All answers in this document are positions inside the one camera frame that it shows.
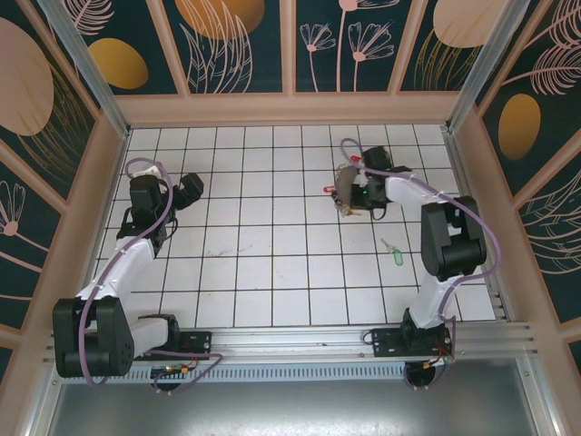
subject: leaf line drawing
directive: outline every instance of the leaf line drawing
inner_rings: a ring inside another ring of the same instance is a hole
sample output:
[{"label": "leaf line drawing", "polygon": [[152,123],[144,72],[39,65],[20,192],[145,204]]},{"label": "leaf line drawing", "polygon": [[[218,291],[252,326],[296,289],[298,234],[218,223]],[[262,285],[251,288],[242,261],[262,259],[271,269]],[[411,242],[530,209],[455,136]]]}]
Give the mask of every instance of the leaf line drawing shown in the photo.
[{"label": "leaf line drawing", "polygon": [[242,20],[236,15],[232,17],[224,2],[223,23],[209,0],[200,0],[202,10],[191,0],[182,3],[190,22],[199,30],[191,32],[180,25],[190,51],[186,79],[193,92],[230,94],[243,87],[241,92],[245,93],[252,79],[252,50]]},{"label": "leaf line drawing", "polygon": [[389,45],[389,41],[391,40],[389,24],[368,25],[362,34],[361,23],[356,23],[355,25],[349,26],[348,34],[353,60],[355,60],[353,92],[357,92],[359,63],[392,56],[394,46]]},{"label": "leaf line drawing", "polygon": [[509,78],[502,86],[529,77],[536,94],[565,95],[576,85],[581,79],[581,0],[559,0],[552,24],[525,48],[547,33],[555,45],[538,57],[530,72]]},{"label": "leaf line drawing", "polygon": [[581,40],[581,0],[559,0],[551,25],[528,41],[525,50],[547,33],[561,47],[579,44]]},{"label": "leaf line drawing", "polygon": [[98,35],[114,14],[111,6],[111,0],[64,0],[64,7],[81,35]]},{"label": "leaf line drawing", "polygon": [[332,32],[329,29],[329,23],[325,25],[314,25],[312,29],[310,25],[302,25],[300,27],[300,36],[303,43],[309,52],[310,61],[310,76],[312,77],[312,84],[315,87],[315,92],[319,91],[317,86],[317,78],[315,76],[315,67],[312,59],[312,54],[319,50],[327,50],[336,45],[335,38],[332,38]]},{"label": "leaf line drawing", "polygon": [[[5,180],[0,181],[0,235],[6,237],[16,236],[33,247],[48,253],[48,248],[31,241],[18,232],[18,222],[20,221],[23,209],[25,208],[25,198],[26,189],[23,186],[15,183],[11,192],[8,182]],[[42,268],[34,266],[21,259],[17,259],[10,254],[0,252],[0,257],[36,273],[42,271]]]},{"label": "leaf line drawing", "polygon": [[541,272],[581,270],[581,171],[552,193],[530,199],[521,219]]},{"label": "leaf line drawing", "polygon": [[381,9],[397,5],[399,0],[339,0],[339,6],[342,9],[339,25],[339,44],[337,49],[337,92],[341,92],[341,50],[343,48],[343,33],[345,29],[345,18],[347,12],[357,11],[358,9]]}]

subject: cable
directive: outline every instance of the cable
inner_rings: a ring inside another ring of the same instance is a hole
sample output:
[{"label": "cable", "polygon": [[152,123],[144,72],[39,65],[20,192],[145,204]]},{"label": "cable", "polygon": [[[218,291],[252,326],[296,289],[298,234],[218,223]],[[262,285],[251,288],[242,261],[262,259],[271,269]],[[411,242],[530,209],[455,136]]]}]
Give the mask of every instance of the cable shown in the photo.
[{"label": "cable", "polygon": [[371,215],[371,221],[381,221],[383,218],[385,218],[385,215],[388,213],[388,206],[385,205],[385,207],[383,208],[383,214],[380,216],[380,218],[376,218],[375,217],[375,209],[371,209],[369,211],[369,215]]},{"label": "cable", "polygon": [[155,379],[153,380],[153,387],[155,388],[156,393],[158,393],[158,394],[163,393],[164,395],[167,395],[168,397],[172,396],[176,393],[180,393],[180,392],[186,391],[187,389],[190,389],[194,384],[196,384],[200,379],[202,379],[208,372],[210,372],[216,366],[218,366],[218,364],[224,359],[224,356],[222,354],[219,354],[218,352],[209,352],[209,353],[205,354],[205,353],[195,353],[195,352],[163,352],[163,351],[159,351],[159,350],[149,350],[146,354],[158,354],[161,356],[173,356],[173,357],[190,357],[192,359],[194,359],[194,358],[206,359],[209,357],[216,358],[216,362],[214,362],[208,368],[206,368],[205,370],[200,372],[200,374],[198,374],[197,377],[195,377],[191,381],[188,381],[187,383],[182,383],[180,386],[178,386],[177,388],[175,388],[172,391],[162,391],[162,389],[159,387],[157,382],[163,377],[164,374],[163,373],[158,374],[157,377],[155,377]]},{"label": "cable", "polygon": [[163,241],[165,242],[168,239],[172,239],[173,236],[175,235],[175,233],[178,231],[178,228],[179,227],[180,227],[180,223],[178,222],[178,217],[176,216],[176,217],[173,218],[172,232],[168,236],[166,236]]}]

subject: floor tile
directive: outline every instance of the floor tile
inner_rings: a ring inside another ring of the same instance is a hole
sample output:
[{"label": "floor tile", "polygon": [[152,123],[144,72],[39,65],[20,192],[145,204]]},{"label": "floor tile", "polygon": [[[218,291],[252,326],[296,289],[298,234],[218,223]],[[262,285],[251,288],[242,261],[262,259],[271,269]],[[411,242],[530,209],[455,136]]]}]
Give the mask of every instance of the floor tile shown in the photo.
[{"label": "floor tile", "polygon": [[272,292],[236,292],[234,327],[270,327]]},{"label": "floor tile", "polygon": [[309,224],[332,224],[337,223],[339,218],[335,203],[329,197],[307,197],[307,223]]},{"label": "floor tile", "polygon": [[359,140],[357,125],[332,125],[330,127],[330,139],[334,147],[340,146],[344,138]]},{"label": "floor tile", "polygon": [[205,229],[183,227],[179,232],[178,237],[172,238],[170,257],[202,257]]},{"label": "floor tile", "polygon": [[197,291],[200,288],[202,259],[170,259],[164,291]]},{"label": "floor tile", "polygon": [[243,173],[242,197],[272,196],[272,173]]},{"label": "floor tile", "polygon": [[210,200],[208,225],[238,225],[240,199],[217,198]]},{"label": "floor tile", "polygon": [[335,184],[333,171],[305,171],[304,177],[307,195],[328,195],[323,189]]},{"label": "floor tile", "polygon": [[274,196],[303,196],[304,186],[301,171],[284,171],[274,173]]},{"label": "floor tile", "polygon": [[423,145],[419,147],[425,168],[451,168],[448,149],[445,145]]},{"label": "floor tile", "polygon": [[201,291],[229,291],[234,290],[235,287],[236,258],[204,258]]},{"label": "floor tile", "polygon": [[246,127],[244,136],[244,147],[246,148],[271,148],[272,147],[272,127]]},{"label": "floor tile", "polygon": [[238,227],[208,227],[203,246],[204,257],[236,256]]},{"label": "floor tile", "polygon": [[193,329],[196,326],[198,309],[197,292],[164,292],[160,313],[175,315],[180,328]]},{"label": "floor tile", "polygon": [[275,148],[274,171],[302,170],[301,148]]},{"label": "floor tile", "polygon": [[239,258],[236,289],[272,289],[272,258]]},{"label": "floor tile", "polygon": [[216,144],[215,127],[193,127],[188,133],[187,149],[214,148]]},{"label": "floor tile", "polygon": [[211,198],[240,197],[242,173],[216,173],[212,176]]},{"label": "floor tile", "polygon": [[234,324],[234,292],[200,292],[196,328],[224,328]]},{"label": "floor tile", "polygon": [[313,289],[310,291],[310,317],[313,325],[347,323],[344,289]]},{"label": "floor tile", "polygon": [[378,259],[375,254],[345,254],[345,281],[350,288],[379,286]]},{"label": "floor tile", "polygon": [[350,324],[386,322],[381,288],[349,288],[347,303]]},{"label": "floor tile", "polygon": [[418,144],[443,144],[444,137],[442,136],[441,128],[436,124],[415,124],[414,130],[418,138]]},{"label": "floor tile", "polygon": [[218,127],[216,148],[242,148],[244,127]]},{"label": "floor tile", "polygon": [[242,198],[241,225],[272,224],[271,198]]},{"label": "floor tile", "polygon": [[345,286],[341,256],[309,256],[309,285],[311,289]]},{"label": "floor tile", "polygon": [[247,148],[244,150],[244,171],[272,171],[271,148]]},{"label": "floor tile", "polygon": [[494,321],[495,314],[485,284],[463,284],[457,290],[462,321]]},{"label": "floor tile", "polygon": [[302,149],[305,170],[332,170],[330,148],[308,147]]},{"label": "floor tile", "polygon": [[309,254],[341,253],[339,226],[337,224],[307,226]]},{"label": "floor tile", "polygon": [[241,226],[238,242],[239,256],[270,256],[272,254],[272,227]]},{"label": "floor tile", "polygon": [[388,124],[389,145],[417,145],[416,135],[411,124]]},{"label": "floor tile", "polygon": [[274,291],[272,293],[272,324],[275,326],[309,325],[309,292]]},{"label": "floor tile", "polygon": [[162,129],[158,150],[181,150],[185,148],[188,138],[188,129]]},{"label": "floor tile", "polygon": [[327,125],[303,125],[303,147],[328,147],[330,146],[330,130]]},{"label": "floor tile", "polygon": [[274,289],[307,288],[307,256],[275,256],[272,280]]},{"label": "floor tile", "polygon": [[159,137],[160,129],[134,129],[129,150],[155,150]]},{"label": "floor tile", "polygon": [[360,125],[359,138],[361,145],[388,145],[388,135],[385,125]]},{"label": "floor tile", "polygon": [[301,197],[274,199],[275,224],[304,224],[304,211],[305,202]]},{"label": "floor tile", "polygon": [[416,284],[414,265],[408,253],[402,253],[403,264],[396,264],[393,254],[380,254],[379,269],[383,286],[413,286]]},{"label": "floor tile", "polygon": [[371,224],[342,224],[341,244],[344,253],[374,253],[373,227]]},{"label": "floor tile", "polygon": [[307,253],[307,237],[304,225],[275,225],[272,230],[275,256]]},{"label": "floor tile", "polygon": [[242,171],[242,153],[243,150],[216,149],[213,171],[216,173]]},{"label": "floor tile", "polygon": [[212,170],[213,160],[213,150],[187,150],[183,160],[183,171],[185,173],[209,173]]},{"label": "floor tile", "polygon": [[275,147],[301,147],[299,125],[277,125],[274,127]]}]

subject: purple cable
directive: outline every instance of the purple cable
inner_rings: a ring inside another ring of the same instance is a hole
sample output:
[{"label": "purple cable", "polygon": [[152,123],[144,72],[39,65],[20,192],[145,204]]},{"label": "purple cable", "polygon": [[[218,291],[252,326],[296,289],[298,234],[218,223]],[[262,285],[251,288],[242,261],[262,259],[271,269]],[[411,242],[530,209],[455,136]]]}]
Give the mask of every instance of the purple cable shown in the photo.
[{"label": "purple cable", "polygon": [[496,271],[498,269],[498,266],[500,265],[500,261],[502,259],[502,252],[500,250],[500,243],[498,242],[498,238],[494,235],[494,232],[488,226],[488,224],[486,224],[484,222],[484,220],[478,216],[477,213],[472,212],[464,204],[457,202],[452,197],[445,195],[444,193],[438,191],[437,189],[432,188],[430,185],[423,183],[421,180],[418,180],[413,173],[390,173],[388,171],[372,170],[370,168],[367,168],[362,163],[352,161],[350,159],[349,155],[347,154],[347,150],[345,150],[345,143],[349,142],[349,141],[351,141],[352,143],[357,145],[359,148],[360,148],[360,145],[359,145],[359,142],[355,141],[353,138],[344,138],[343,140],[341,140],[341,144],[340,144],[341,152],[343,153],[343,156],[345,156],[345,159],[347,159],[348,162],[350,162],[352,165],[358,167],[360,170],[363,170],[366,173],[372,173],[372,174],[382,175],[382,176],[386,176],[386,177],[394,177],[397,179],[409,180],[410,182],[415,183],[416,185],[418,185],[419,187],[421,187],[422,189],[424,189],[428,193],[436,195],[438,198],[441,198],[445,202],[448,202],[448,203],[455,205],[462,212],[466,213],[469,217],[474,219],[474,221],[476,221],[490,237],[490,240],[492,241],[492,244],[494,245],[494,251],[496,254],[496,258],[495,258],[495,261],[494,261],[492,268],[490,268],[488,271],[484,271],[480,274],[472,274],[469,276],[463,276],[463,277],[459,277],[458,279],[456,279],[450,285],[450,287],[448,288],[448,290],[444,294],[444,298],[442,299],[442,303],[438,307],[438,315],[440,316],[440,318],[445,322],[451,322],[451,318],[448,319],[444,316],[444,308],[446,307],[446,303],[448,302],[449,296],[454,292],[454,290],[463,282],[469,282],[471,280],[476,280],[476,279],[488,277],[490,274],[492,274],[494,271]]},{"label": "purple cable", "polygon": [[163,377],[165,374],[158,374],[153,380],[153,387],[155,388],[157,393],[164,393],[167,396],[172,396],[176,393],[180,393],[185,391],[186,389],[190,389],[194,384],[196,384],[201,378],[205,377],[205,375],[213,370],[218,364],[224,359],[224,356],[219,354],[218,352],[209,352],[205,353],[195,353],[195,352],[163,352],[159,350],[149,350],[146,354],[159,354],[161,356],[173,356],[173,357],[189,357],[190,359],[206,359],[209,357],[217,358],[217,361],[210,365],[208,368],[203,370],[197,377],[193,380],[188,381],[187,383],[183,383],[177,388],[172,391],[162,391],[160,387],[157,385],[157,382]]},{"label": "purple cable", "polygon": [[111,272],[112,268],[117,264],[117,262],[119,262],[119,260],[124,255],[124,253],[127,250],[129,250],[134,243],[139,241],[145,235],[149,234],[149,232],[154,230],[158,225],[163,223],[163,220],[165,219],[167,214],[170,212],[170,209],[172,208],[172,201],[173,201],[172,179],[170,178],[170,175],[167,174],[167,172],[165,171],[165,168],[163,168],[163,165],[159,162],[155,162],[155,161],[153,161],[151,159],[147,159],[145,157],[138,157],[136,159],[132,159],[131,161],[129,161],[125,165],[125,175],[127,175],[127,177],[129,177],[130,179],[133,179],[133,177],[129,173],[129,167],[131,164],[134,164],[136,162],[147,162],[148,164],[155,165],[160,170],[160,173],[162,174],[163,178],[167,182],[167,189],[168,189],[169,197],[168,197],[167,204],[165,205],[165,209],[163,210],[163,213],[159,217],[159,219],[155,223],[153,223],[149,228],[147,228],[147,230],[144,230],[143,232],[141,232],[140,234],[135,236],[121,250],[119,250],[119,252],[117,252],[117,254],[112,258],[112,260],[109,263],[107,263],[107,265],[105,265],[103,272],[99,276],[99,280],[97,280],[97,284],[94,286],[93,291],[89,295],[89,298],[87,298],[86,302],[84,303],[83,312],[81,313],[81,322],[79,323],[79,360],[81,361],[81,371],[83,372],[84,379],[87,381],[87,383],[89,385],[91,385],[93,387],[101,386],[107,382],[107,377],[104,377],[98,383],[95,382],[95,380],[93,380],[93,376],[89,372],[89,366],[87,365],[87,357],[86,357],[85,348],[84,348],[84,326],[86,325],[87,316],[89,314],[89,309],[91,308],[91,304],[94,301],[94,297],[99,292],[99,290],[103,287],[104,279]]}]

